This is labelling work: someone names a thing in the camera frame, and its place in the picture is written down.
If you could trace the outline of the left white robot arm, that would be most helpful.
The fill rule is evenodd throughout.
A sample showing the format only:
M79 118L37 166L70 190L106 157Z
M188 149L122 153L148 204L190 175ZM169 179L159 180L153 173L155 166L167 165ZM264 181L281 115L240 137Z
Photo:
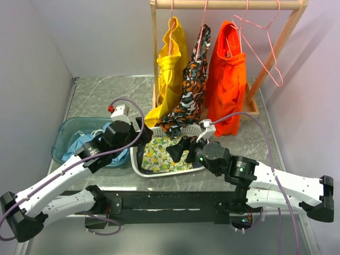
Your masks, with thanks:
M50 223L68 215L99 214L108 208L103 191L90 185L81 192L58 198L75 181L109 165L124 149L145 145L153 132L144 120L136 118L139 131L128 121L115 120L103 133L84 143L61 167L35 185L1 196L3 217L18 242L25 242Z

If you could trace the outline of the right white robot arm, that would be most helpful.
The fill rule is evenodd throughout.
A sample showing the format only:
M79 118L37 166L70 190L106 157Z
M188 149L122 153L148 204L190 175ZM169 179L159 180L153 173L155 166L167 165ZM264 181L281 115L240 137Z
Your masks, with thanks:
M189 137L182 137L166 151L175 163L186 151L186 163L197 162L236 187L230 198L217 203L219 211L245 214L253 208L271 207L306 213L319 222L334 221L334 180L330 176L309 178L271 169L254 159L232 155L219 142Z

